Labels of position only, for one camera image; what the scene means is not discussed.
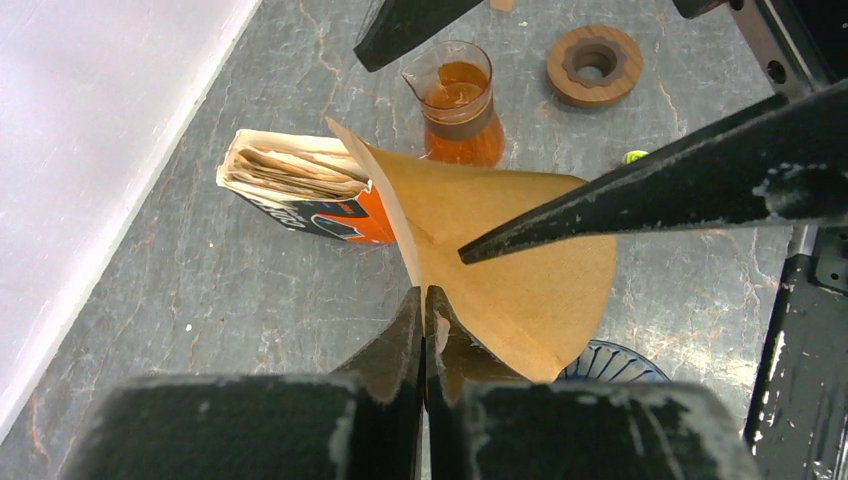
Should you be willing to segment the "brown paper coffee filter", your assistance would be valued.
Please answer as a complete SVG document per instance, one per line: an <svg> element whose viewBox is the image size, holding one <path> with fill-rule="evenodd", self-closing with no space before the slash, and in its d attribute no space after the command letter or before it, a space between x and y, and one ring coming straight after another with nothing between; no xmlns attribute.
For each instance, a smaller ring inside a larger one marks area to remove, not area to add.
<svg viewBox="0 0 848 480"><path fill-rule="evenodd" d="M550 382L594 337L616 271L612 236L567 240L466 265L459 249L569 193L580 178L451 165L373 147L330 129L372 181L408 276L446 293L462 327L534 382Z"/></svg>

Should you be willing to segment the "orange glass carafe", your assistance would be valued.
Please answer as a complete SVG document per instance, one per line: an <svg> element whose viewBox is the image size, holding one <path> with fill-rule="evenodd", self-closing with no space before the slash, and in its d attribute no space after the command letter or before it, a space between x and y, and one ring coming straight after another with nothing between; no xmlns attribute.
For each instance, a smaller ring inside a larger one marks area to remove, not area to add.
<svg viewBox="0 0 848 480"><path fill-rule="evenodd" d="M475 167L494 167L505 150L496 113L492 64L477 45L438 43L401 71L424 121L425 157Z"/></svg>

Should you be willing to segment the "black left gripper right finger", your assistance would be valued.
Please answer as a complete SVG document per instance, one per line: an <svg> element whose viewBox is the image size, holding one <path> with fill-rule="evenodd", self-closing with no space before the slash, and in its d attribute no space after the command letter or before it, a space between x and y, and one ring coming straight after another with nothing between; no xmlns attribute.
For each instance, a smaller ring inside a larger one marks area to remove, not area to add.
<svg viewBox="0 0 848 480"><path fill-rule="evenodd" d="M535 384L478 349L445 291L425 297L437 479L756 479L727 409L670 382Z"/></svg>

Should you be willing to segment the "blue plastic coffee dripper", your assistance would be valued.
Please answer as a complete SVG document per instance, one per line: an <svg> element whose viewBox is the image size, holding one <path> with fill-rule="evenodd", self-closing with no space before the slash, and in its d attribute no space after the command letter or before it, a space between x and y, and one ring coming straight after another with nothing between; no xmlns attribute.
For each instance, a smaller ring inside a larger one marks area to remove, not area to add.
<svg viewBox="0 0 848 480"><path fill-rule="evenodd" d="M557 377L562 381L669 382L669 377L645 356L625 346L591 340Z"/></svg>

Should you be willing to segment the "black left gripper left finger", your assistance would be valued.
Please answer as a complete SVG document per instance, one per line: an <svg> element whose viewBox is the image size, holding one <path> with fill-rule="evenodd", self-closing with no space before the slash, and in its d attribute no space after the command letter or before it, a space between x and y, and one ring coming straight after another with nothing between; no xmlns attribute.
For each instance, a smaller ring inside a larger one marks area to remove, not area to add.
<svg viewBox="0 0 848 480"><path fill-rule="evenodd" d="M413 479L421 291L327 374L146 376L90 420L70 479Z"/></svg>

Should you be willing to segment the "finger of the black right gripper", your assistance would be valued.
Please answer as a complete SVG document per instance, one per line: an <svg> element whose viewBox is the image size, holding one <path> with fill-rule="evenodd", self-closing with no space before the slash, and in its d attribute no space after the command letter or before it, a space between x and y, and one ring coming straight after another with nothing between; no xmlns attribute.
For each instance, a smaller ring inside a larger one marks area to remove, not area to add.
<svg viewBox="0 0 848 480"><path fill-rule="evenodd" d="M847 85L771 96L533 208L458 251L474 264L582 236L847 222Z"/></svg>
<svg viewBox="0 0 848 480"><path fill-rule="evenodd" d="M481 0L372 1L353 52L366 71L377 72L480 3Z"/></svg>

